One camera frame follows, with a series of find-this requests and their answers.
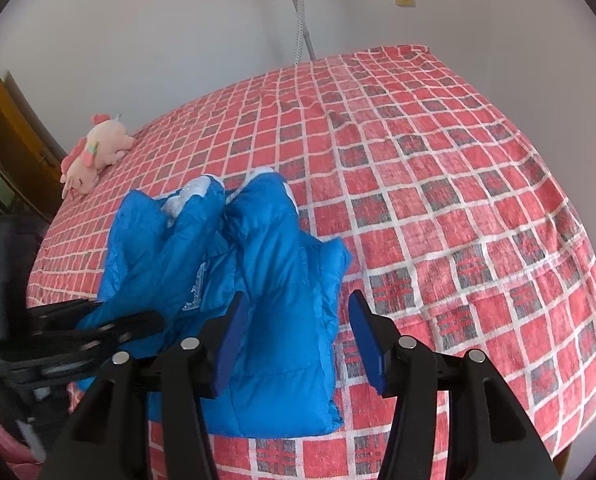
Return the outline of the blue puffer jacket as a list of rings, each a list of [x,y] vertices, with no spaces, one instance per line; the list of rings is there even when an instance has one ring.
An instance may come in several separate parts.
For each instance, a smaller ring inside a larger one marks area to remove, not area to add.
[[[235,190],[205,174],[164,198],[130,191],[112,222],[98,308],[84,330],[142,311],[162,330],[126,345],[155,356],[196,336],[232,300],[243,300],[243,333],[228,382],[202,404],[211,434],[301,438],[342,422],[334,400],[334,342],[345,244],[299,225],[284,178],[262,167]]]

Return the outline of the pink knit sleeve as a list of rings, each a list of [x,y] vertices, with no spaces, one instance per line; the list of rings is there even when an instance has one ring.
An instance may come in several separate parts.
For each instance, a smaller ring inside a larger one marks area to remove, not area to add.
[[[13,430],[16,429],[18,427],[15,422],[12,429],[6,429],[0,422],[0,457],[18,479],[36,480],[42,465],[35,459],[21,437],[13,435]]]

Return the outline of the wooden wardrobe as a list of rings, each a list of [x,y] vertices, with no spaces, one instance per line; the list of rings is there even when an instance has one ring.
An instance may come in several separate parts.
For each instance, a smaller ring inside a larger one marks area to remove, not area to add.
[[[49,223],[61,205],[60,162],[0,78],[0,216]]]

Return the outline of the red plaid bed sheet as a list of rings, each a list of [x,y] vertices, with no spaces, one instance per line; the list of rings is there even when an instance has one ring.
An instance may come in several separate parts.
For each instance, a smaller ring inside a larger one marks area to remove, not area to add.
[[[109,229],[133,188],[199,174],[235,188],[268,166],[301,226],[340,237],[359,289],[443,353],[484,350],[551,453],[596,416],[596,258],[574,206],[522,133],[425,47],[275,70],[150,122],[83,200],[68,200],[28,302],[96,294]]]

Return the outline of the pink plush unicorn toy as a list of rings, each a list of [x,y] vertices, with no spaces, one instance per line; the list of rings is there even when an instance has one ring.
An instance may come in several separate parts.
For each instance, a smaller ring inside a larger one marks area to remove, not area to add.
[[[118,118],[108,114],[92,116],[92,129],[77,141],[60,165],[61,198],[84,196],[95,188],[100,174],[119,162],[134,146],[135,139],[127,133]]]

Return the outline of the metal pole stand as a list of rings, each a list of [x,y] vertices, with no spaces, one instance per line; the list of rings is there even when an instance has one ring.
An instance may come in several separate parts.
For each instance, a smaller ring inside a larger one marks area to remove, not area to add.
[[[310,31],[307,28],[307,16],[305,15],[305,0],[291,0],[296,13],[296,41],[293,64],[299,65],[303,55],[306,54],[310,61],[316,60]]]

